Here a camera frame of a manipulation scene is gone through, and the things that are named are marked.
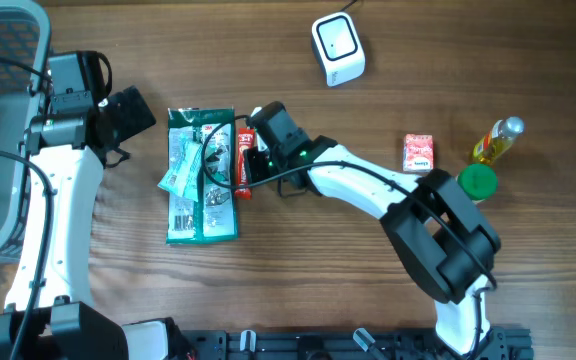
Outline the red tissue pack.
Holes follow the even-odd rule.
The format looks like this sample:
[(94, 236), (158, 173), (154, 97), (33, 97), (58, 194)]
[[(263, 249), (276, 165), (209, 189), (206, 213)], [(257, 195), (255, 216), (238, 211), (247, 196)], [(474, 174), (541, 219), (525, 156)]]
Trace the red tissue pack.
[(406, 134), (404, 137), (403, 170), (429, 172), (433, 168), (433, 137), (431, 135)]

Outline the grey plastic mesh basket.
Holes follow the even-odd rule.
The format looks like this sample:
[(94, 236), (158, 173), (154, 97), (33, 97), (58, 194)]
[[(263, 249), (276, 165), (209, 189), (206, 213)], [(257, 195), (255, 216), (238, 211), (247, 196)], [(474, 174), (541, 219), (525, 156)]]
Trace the grey plastic mesh basket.
[(51, 24), (29, 0), (0, 0), (0, 263), (19, 260), (30, 189), (20, 162), (30, 121), (44, 114)]

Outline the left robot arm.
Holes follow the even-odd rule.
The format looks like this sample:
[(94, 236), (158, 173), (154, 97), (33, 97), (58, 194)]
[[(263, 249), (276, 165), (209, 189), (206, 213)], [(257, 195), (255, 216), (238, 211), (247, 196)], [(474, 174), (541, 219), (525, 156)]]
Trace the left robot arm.
[(154, 125), (135, 88), (112, 91), (107, 57), (49, 58), (47, 110), (24, 131), (31, 173), (19, 267), (0, 313), (0, 359), (169, 359), (168, 319), (119, 325), (93, 307), (89, 253), (95, 197), (122, 141)]

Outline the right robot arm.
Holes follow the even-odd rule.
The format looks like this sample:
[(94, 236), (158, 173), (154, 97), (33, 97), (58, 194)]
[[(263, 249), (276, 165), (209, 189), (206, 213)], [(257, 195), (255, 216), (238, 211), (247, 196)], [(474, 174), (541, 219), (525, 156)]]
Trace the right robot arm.
[(278, 101), (255, 109), (246, 124), (260, 142), (244, 153), (250, 183), (288, 182), (376, 218), (411, 279), (434, 300), (438, 338), (453, 354), (478, 358), (501, 241), (457, 180), (440, 169), (392, 171), (331, 138), (311, 139)]

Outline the green 3M gloves package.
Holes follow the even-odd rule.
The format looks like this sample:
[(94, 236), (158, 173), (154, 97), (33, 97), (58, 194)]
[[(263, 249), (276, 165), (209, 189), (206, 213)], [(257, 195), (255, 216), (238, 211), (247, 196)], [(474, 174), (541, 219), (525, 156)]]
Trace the green 3M gloves package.
[(232, 108), (168, 111), (168, 168), (169, 134), (175, 129), (192, 130), (194, 139), (202, 144), (200, 201), (168, 192), (168, 245), (209, 244), (238, 237), (234, 191), (229, 188), (234, 177), (234, 117)]

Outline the red Nescafe coffee stick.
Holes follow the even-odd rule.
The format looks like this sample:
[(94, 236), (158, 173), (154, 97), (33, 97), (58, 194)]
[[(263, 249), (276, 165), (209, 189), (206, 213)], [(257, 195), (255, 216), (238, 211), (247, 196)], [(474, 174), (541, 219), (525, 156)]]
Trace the red Nescafe coffee stick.
[(240, 128), (237, 135), (237, 185), (241, 189), (235, 191), (235, 197), (242, 200), (252, 198), (251, 190), (247, 187), (248, 180), (246, 175), (246, 156), (244, 152), (254, 146), (255, 131), (251, 128)]

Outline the green lid jar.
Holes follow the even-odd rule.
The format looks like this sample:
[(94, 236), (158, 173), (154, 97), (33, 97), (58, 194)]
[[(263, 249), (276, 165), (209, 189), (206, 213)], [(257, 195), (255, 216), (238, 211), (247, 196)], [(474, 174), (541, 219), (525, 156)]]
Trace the green lid jar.
[(497, 192), (498, 177), (488, 165), (472, 164), (456, 178), (466, 195), (475, 203), (487, 200)]

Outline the light green plastic sachet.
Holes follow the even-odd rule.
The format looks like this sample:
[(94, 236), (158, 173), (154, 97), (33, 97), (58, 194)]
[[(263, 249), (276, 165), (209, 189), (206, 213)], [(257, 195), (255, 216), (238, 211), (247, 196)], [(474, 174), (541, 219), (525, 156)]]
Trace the light green plastic sachet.
[(200, 201), (199, 173), (202, 144), (194, 139), (192, 130), (175, 129), (169, 134), (169, 168), (158, 187), (175, 196)]

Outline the white barcode scanner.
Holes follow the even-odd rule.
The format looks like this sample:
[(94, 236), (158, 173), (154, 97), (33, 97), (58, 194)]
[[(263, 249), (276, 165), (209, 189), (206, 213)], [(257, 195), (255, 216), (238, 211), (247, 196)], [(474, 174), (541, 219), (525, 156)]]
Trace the white barcode scanner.
[(328, 87), (360, 77), (366, 57), (352, 18), (336, 12), (317, 19), (311, 27), (311, 47)]

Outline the yellow oil bottle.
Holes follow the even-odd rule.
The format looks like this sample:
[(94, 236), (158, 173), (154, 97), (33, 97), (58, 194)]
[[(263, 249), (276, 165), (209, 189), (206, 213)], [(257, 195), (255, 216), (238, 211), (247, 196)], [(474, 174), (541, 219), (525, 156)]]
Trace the yellow oil bottle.
[(498, 120), (474, 146), (471, 163), (491, 166), (523, 132), (524, 122), (520, 117)]

